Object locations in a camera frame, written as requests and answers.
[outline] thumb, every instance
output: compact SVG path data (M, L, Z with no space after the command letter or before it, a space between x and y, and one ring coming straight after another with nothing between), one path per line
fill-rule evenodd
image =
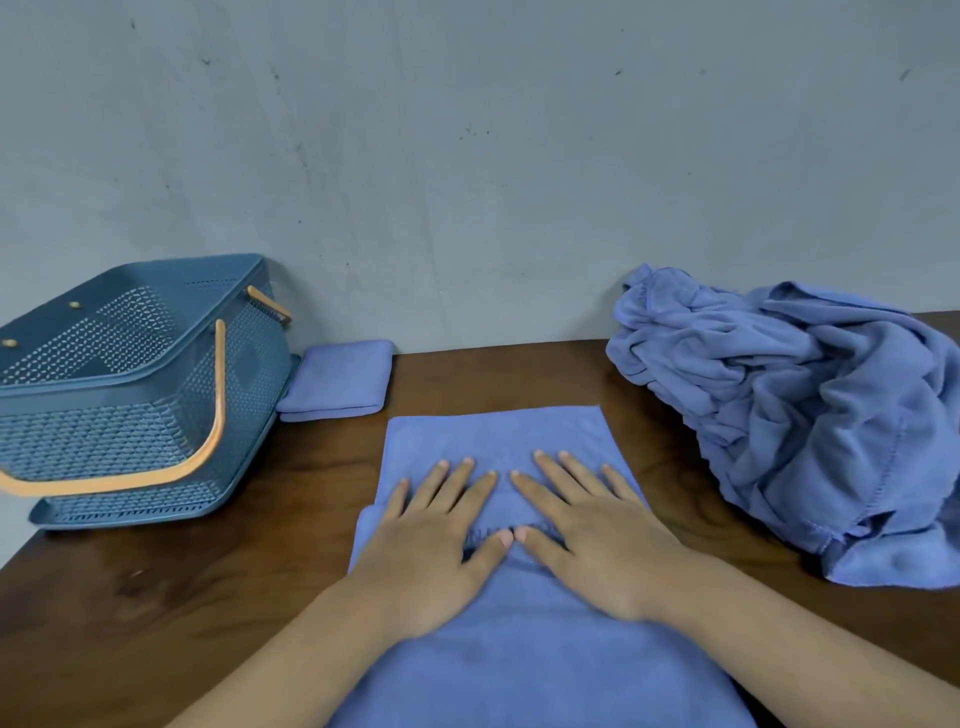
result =
M553 571L554 575L566 584L570 568L573 566L572 553L542 531L527 525L522 525L516 530L516 539L527 553Z
M497 531L473 552L469 561L463 564L461 572L467 578L470 589L475 595L490 578L493 570L503 561L513 542L514 534L510 530L504 528Z

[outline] crumpled blue towel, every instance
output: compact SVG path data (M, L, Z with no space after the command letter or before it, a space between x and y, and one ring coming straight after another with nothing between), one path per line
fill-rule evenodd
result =
M374 505L357 523L351 565L396 483L402 477L420 482L444 458L475 457L477 477L500 472L465 552L503 527L545 528L507 479L517 469L543 482L533 462L536 448L568 449L595 470L609 462L636 488L599 407L394 418ZM385 654L330 725L726 728L754 722L730 679L696 644L659 624L601 614L514 545L462 614Z
M904 311L784 282L627 278L607 354L684 416L729 502L831 581L960 584L960 349Z
M394 343L383 339L310 347L276 411L285 423L379 412L393 363Z

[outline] gray wall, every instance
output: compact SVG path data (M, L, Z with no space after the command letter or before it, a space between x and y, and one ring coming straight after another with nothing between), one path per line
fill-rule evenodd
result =
M275 262L296 346L605 336L641 261L957 307L957 28L906 0L0 0L0 319L229 251Z

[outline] wood grain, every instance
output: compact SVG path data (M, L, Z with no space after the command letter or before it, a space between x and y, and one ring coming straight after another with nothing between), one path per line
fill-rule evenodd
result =
M960 590L825 581L720 498L692 433L604 342L579 341L399 356L383 412L278 425L209 517L38 534L0 571L0 725L160 726L211 688L345 573L388 418L596 403L685 542L960 685Z

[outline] forearm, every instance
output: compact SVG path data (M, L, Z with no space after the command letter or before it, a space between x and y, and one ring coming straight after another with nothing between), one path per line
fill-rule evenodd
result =
M705 558L673 626L789 728L948 726L960 691Z
M347 580L327 589L170 728L317 728L393 643L379 605Z

